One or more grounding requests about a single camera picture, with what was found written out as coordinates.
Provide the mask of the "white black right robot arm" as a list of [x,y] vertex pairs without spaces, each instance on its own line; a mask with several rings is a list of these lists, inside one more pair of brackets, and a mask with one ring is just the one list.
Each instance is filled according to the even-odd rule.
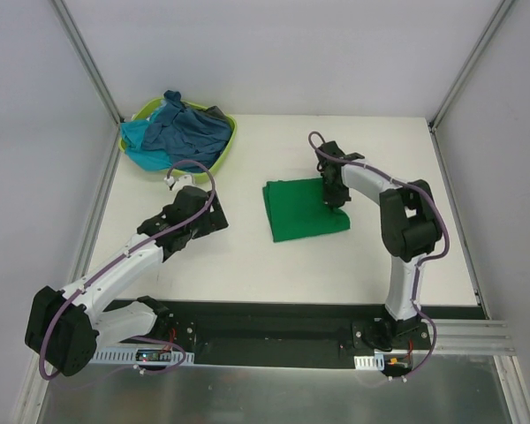
[[345,154],[335,141],[314,149],[322,176],[322,199],[329,208],[341,208],[354,190],[380,211],[382,242],[391,255],[390,288],[384,307],[391,320],[380,326],[380,338],[389,348],[407,343],[412,330],[406,322],[419,314],[420,281],[427,261],[444,257],[450,238],[429,184],[405,182],[368,164],[363,155]]

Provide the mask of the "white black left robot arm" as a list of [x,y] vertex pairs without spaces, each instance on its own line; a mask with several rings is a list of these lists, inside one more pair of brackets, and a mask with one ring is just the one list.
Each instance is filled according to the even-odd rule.
[[126,244],[95,271],[61,289],[45,286],[35,295],[25,343],[39,356],[42,378],[72,376],[102,348],[144,337],[169,343],[171,312],[145,295],[125,307],[109,304],[143,274],[162,266],[193,240],[226,229],[217,194],[194,185],[178,190],[172,203],[139,225]]

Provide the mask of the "green t shirt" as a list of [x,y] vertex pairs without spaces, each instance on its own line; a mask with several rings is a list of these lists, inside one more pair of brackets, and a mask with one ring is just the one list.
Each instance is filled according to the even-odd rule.
[[344,211],[324,204],[321,178],[268,181],[262,196],[275,243],[351,229]]

